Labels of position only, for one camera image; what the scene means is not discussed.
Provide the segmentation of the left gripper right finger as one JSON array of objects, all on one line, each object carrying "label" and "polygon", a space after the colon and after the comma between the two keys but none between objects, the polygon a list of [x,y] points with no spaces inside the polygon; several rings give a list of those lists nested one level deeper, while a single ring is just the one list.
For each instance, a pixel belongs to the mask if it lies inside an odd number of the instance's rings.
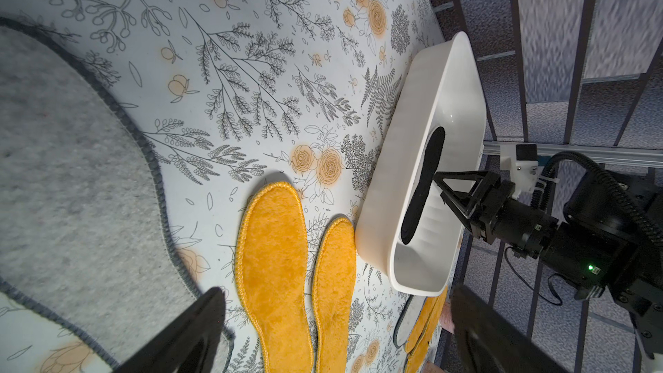
[{"label": "left gripper right finger", "polygon": [[563,372],[539,347],[464,285],[452,293],[452,322],[467,372]]}]

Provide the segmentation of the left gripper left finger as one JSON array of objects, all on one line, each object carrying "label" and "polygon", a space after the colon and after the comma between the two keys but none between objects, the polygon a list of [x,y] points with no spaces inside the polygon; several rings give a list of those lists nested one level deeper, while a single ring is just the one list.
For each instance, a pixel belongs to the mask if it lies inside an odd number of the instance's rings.
[{"label": "left gripper left finger", "polygon": [[225,372],[225,293],[210,288],[117,372]]}]

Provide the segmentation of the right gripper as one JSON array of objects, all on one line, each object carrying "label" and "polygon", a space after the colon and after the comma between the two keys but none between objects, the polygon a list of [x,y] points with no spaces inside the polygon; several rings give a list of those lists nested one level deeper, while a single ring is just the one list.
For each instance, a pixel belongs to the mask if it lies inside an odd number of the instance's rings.
[{"label": "right gripper", "polygon": [[475,238],[499,239],[518,257],[539,258],[558,229],[556,218],[513,199],[515,185],[494,172],[437,172],[433,182]]}]

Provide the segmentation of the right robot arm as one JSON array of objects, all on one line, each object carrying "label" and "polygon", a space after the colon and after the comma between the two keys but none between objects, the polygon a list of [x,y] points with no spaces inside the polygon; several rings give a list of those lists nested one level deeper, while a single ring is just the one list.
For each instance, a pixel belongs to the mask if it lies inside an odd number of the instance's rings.
[{"label": "right robot arm", "polygon": [[649,211],[661,192],[591,167],[556,219],[515,200],[515,185],[489,171],[438,172],[434,183],[462,225],[517,257],[538,259],[576,290],[577,300],[611,293],[630,313],[645,357],[662,354],[662,229]]}]

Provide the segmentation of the black insole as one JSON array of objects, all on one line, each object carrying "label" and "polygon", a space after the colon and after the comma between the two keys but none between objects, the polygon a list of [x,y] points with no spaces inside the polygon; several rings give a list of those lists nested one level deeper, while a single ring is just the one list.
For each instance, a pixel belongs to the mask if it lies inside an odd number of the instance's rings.
[{"label": "black insole", "polygon": [[401,240],[404,245],[408,245],[416,233],[430,188],[433,184],[433,177],[437,173],[444,142],[445,129],[439,126],[431,134],[424,150],[420,179],[402,222]]}]

